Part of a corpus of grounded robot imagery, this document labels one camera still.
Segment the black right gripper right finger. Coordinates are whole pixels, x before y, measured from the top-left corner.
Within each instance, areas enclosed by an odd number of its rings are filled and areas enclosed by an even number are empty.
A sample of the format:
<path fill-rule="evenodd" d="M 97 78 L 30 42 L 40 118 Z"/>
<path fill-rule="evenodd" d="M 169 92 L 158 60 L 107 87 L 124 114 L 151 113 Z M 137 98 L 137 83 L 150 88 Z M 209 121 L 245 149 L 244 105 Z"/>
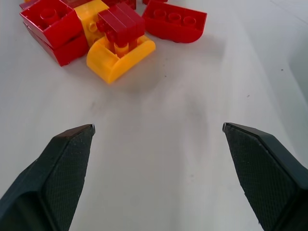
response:
<path fill-rule="evenodd" d="M 265 231 L 308 229 L 308 170 L 273 135 L 224 123 L 239 183 Z"/>

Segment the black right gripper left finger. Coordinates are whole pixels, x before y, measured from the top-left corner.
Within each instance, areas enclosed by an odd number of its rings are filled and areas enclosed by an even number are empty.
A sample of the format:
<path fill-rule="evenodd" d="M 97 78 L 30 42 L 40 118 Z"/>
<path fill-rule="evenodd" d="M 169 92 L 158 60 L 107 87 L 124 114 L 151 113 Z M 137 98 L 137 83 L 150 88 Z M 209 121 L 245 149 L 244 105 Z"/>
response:
<path fill-rule="evenodd" d="M 93 124 L 54 136 L 0 200 L 2 231 L 67 231 L 81 196 Z"/>

